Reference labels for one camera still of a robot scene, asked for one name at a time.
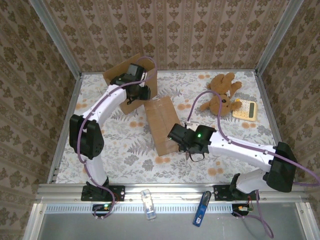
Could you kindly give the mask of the brown cardboard box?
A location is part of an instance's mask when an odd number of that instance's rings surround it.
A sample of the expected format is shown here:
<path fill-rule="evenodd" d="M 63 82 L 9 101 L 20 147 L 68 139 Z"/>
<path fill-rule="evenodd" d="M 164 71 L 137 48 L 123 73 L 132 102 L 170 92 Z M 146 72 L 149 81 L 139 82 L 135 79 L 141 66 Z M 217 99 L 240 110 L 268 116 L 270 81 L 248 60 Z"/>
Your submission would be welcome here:
<path fill-rule="evenodd" d="M 130 64 L 136 64 L 145 68 L 145 72 L 147 72 L 145 80 L 147 81 L 142 83 L 141 86 L 148 86 L 151 90 L 151 99 L 154 98 L 158 94 L 157 66 L 152 58 L 142 56 L 140 53 L 105 71 L 103 77 L 107 85 L 110 85 L 113 78 L 126 73 Z M 126 99 L 120 104 L 120 109 L 127 115 L 140 107 L 143 104 L 143 101 L 144 100 L 135 100 L 131 104 L 128 104 L 129 100 Z"/>
<path fill-rule="evenodd" d="M 173 102 L 169 96 L 144 103 L 147 122 L 158 156 L 179 150 L 178 144 L 168 138 L 175 124 L 181 124 Z"/>

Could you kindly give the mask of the brown teddy bear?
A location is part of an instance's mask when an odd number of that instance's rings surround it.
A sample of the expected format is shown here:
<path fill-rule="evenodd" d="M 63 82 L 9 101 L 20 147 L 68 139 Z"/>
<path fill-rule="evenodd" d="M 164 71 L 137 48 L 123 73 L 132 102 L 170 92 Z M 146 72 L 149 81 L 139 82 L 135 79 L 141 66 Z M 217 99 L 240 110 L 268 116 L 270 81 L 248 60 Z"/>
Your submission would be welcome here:
<path fill-rule="evenodd" d="M 235 78 L 233 72 L 216 75 L 207 85 L 207 89 L 216 92 L 210 101 L 205 102 L 199 107 L 201 112 L 209 110 L 213 115 L 225 117 L 230 112 L 239 110 L 242 107 L 240 101 L 231 101 L 231 98 L 242 87 L 240 81 L 232 82 Z"/>

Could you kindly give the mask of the floral tablecloth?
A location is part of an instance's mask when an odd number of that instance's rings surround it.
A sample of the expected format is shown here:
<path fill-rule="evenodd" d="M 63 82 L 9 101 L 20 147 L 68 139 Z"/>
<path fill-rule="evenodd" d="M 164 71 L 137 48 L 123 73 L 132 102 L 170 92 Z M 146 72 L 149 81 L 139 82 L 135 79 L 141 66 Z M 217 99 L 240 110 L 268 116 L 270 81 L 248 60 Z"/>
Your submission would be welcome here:
<path fill-rule="evenodd" d="M 207 84 L 217 71 L 159 71 L 158 98 L 170 97 L 181 122 L 187 118 L 199 124 L 216 127 L 217 118 L 200 106 L 211 95 Z M 220 119 L 222 131 L 245 141 L 275 145 L 271 124 L 261 96 L 256 73 L 236 71 L 235 80 L 242 83 L 235 99 L 257 103 L 254 122 L 234 118 L 231 114 Z M 104 147 L 101 153 L 103 168 L 111 184 L 189 184 L 229 183 L 237 173 L 249 173 L 255 168 L 226 155 L 195 154 L 186 158 L 182 152 L 160 156 L 157 153 L 145 109 L 140 106 L 129 114 L 115 109 L 101 128 Z"/>

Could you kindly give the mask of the yellow calculator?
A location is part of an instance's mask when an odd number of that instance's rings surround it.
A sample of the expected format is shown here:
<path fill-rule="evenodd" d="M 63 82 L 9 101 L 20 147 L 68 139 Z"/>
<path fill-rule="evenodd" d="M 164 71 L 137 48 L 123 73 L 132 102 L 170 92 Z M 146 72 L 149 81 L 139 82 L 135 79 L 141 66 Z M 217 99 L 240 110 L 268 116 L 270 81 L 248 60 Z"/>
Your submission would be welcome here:
<path fill-rule="evenodd" d="M 255 122 L 257 120 L 258 105 L 256 102 L 240 98 L 236 98 L 235 101 L 242 103 L 242 105 L 241 108 L 232 112 L 234 118 L 249 122 Z"/>

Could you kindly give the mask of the clear plastic case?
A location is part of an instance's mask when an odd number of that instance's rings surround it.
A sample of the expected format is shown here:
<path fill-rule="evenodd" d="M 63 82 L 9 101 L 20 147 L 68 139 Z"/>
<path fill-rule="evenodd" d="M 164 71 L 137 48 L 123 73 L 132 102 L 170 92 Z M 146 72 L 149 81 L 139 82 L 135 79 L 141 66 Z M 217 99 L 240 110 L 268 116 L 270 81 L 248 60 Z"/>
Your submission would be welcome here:
<path fill-rule="evenodd" d="M 153 204 L 151 192 L 149 189 L 142 190 L 141 199 L 143 202 L 143 210 L 148 221 L 151 221 L 157 217 L 156 210 Z"/>

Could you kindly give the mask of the small black controller board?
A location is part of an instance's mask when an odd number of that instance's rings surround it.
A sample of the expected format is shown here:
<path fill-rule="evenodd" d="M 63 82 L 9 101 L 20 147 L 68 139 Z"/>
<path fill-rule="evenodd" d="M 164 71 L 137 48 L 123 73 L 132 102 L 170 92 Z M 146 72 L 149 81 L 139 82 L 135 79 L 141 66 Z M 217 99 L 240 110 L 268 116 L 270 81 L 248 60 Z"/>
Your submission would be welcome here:
<path fill-rule="evenodd" d="M 111 203 L 93 204 L 92 211 L 93 212 L 101 212 L 101 213 L 109 213 L 111 211 L 111 207 L 112 207 Z"/>
<path fill-rule="evenodd" d="M 232 213 L 234 217 L 243 217 L 249 214 L 248 206 L 244 204 L 232 204 Z"/>

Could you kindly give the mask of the grey metal panel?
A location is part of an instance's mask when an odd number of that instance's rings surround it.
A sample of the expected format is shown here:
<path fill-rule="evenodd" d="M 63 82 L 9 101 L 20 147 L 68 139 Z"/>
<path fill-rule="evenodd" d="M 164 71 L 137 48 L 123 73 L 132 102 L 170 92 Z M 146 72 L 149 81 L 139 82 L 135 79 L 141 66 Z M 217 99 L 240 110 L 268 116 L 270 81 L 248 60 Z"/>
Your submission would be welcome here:
<path fill-rule="evenodd" d="M 261 203 L 265 221 L 273 231 L 269 238 L 254 211 L 248 216 L 207 213 L 200 227 L 196 213 L 114 213 L 97 220 L 92 213 L 47 214 L 50 203 L 32 208 L 23 240 L 320 240 L 312 209 L 307 202 Z"/>

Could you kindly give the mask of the long aluminium mounting rail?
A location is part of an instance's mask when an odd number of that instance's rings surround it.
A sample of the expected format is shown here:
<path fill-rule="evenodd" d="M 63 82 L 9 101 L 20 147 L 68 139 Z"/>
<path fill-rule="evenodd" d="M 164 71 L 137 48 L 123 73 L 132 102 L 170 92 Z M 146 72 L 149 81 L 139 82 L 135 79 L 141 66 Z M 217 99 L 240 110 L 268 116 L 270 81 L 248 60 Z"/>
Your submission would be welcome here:
<path fill-rule="evenodd" d="M 40 184 L 35 197 L 37 204 L 76 203 L 80 204 L 83 183 Z M 193 184 L 125 184 L 123 204 L 141 203 L 141 191 L 148 189 L 155 204 L 196 203 L 205 191 L 213 191 L 212 183 Z M 273 189 L 259 191 L 260 203 L 303 203 L 308 196 L 301 186 L 293 186 L 292 191 L 283 193 Z"/>

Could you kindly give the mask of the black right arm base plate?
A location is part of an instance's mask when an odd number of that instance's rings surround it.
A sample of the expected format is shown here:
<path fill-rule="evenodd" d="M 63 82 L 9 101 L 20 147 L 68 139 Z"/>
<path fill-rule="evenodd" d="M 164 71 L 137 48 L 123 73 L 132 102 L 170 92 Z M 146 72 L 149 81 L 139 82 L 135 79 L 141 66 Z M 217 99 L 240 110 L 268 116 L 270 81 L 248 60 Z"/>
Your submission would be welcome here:
<path fill-rule="evenodd" d="M 247 201 L 249 199 L 256 200 L 256 192 L 244 193 L 229 184 L 213 186 L 214 199 L 216 201 Z"/>

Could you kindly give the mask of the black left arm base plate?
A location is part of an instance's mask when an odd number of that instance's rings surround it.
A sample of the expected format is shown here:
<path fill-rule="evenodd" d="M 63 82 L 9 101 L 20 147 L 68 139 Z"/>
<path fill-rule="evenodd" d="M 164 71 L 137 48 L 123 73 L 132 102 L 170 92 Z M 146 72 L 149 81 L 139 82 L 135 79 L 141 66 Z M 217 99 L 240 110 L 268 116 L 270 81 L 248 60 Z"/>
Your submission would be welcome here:
<path fill-rule="evenodd" d="M 110 185 L 108 188 L 114 195 L 115 202 L 123 202 L 126 189 L 124 185 Z M 83 202 L 111 202 L 112 195 L 104 189 L 94 185 L 85 185 L 82 188 L 81 201 Z"/>

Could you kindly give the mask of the aluminium table side rail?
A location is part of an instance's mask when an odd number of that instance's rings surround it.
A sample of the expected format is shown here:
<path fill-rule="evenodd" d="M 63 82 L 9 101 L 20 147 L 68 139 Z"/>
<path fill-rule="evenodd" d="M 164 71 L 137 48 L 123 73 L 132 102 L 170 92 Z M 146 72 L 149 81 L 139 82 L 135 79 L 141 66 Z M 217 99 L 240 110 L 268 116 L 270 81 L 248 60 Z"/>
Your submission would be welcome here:
<path fill-rule="evenodd" d="M 265 89 L 261 74 L 257 70 L 255 70 L 253 73 L 255 76 L 255 80 L 256 80 L 256 83 L 257 83 L 257 86 L 258 86 L 258 89 L 260 92 L 260 96 L 261 96 L 264 108 L 265 108 L 265 112 L 266 112 L 266 115 L 268 118 L 269 126 L 272 131 L 273 139 L 275 141 L 275 145 L 277 146 L 279 142 L 282 142 L 282 137 L 281 137 L 281 134 L 279 132 L 279 129 L 278 129 L 278 126 L 276 123 L 276 119 L 275 119 L 275 116 L 274 116 L 274 113 L 273 113 L 273 110 L 272 110 L 272 107 L 271 107 L 271 104 L 270 104 L 270 101 L 268 98 L 268 94 Z"/>
<path fill-rule="evenodd" d="M 59 136 L 59 140 L 57 143 L 57 147 L 55 149 L 55 153 L 53 156 L 51 168 L 48 174 L 48 178 L 46 183 L 47 184 L 52 184 L 56 182 L 57 179 L 57 174 L 59 173 L 59 168 L 61 164 L 61 160 L 63 158 L 65 146 L 67 143 L 67 138 L 69 136 L 69 122 L 70 122 L 70 117 L 74 114 L 74 111 L 76 109 L 77 105 L 77 100 L 81 91 L 81 86 L 83 82 L 83 74 L 81 73 L 78 77 L 78 79 L 75 82 L 75 86 L 70 98 L 69 106 L 67 109 L 67 113 L 65 115 L 65 120 L 61 129 L 61 133 Z"/>

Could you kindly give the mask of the slanted aluminium frame post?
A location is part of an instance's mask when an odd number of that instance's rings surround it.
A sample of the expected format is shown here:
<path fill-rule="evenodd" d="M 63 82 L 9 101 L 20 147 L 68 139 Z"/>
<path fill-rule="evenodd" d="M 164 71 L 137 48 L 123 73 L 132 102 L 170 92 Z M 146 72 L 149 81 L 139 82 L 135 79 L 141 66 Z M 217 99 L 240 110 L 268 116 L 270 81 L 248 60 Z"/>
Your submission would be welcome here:
<path fill-rule="evenodd" d="M 285 11 L 283 12 L 269 42 L 265 47 L 265 50 L 263 51 L 257 63 L 255 68 L 257 74 L 262 75 L 267 68 L 272 56 L 275 54 L 303 2 L 304 0 L 289 0 Z"/>
<path fill-rule="evenodd" d="M 69 70 L 73 76 L 78 79 L 81 76 L 82 71 L 78 66 L 75 58 L 69 47 L 67 46 L 66 41 L 63 38 L 62 32 L 58 29 L 52 15 L 49 13 L 48 8 L 46 7 L 43 0 L 29 0 L 30 4 L 34 8 L 36 14 L 56 45 L 58 51 L 62 55 L 64 61 L 66 62 Z"/>

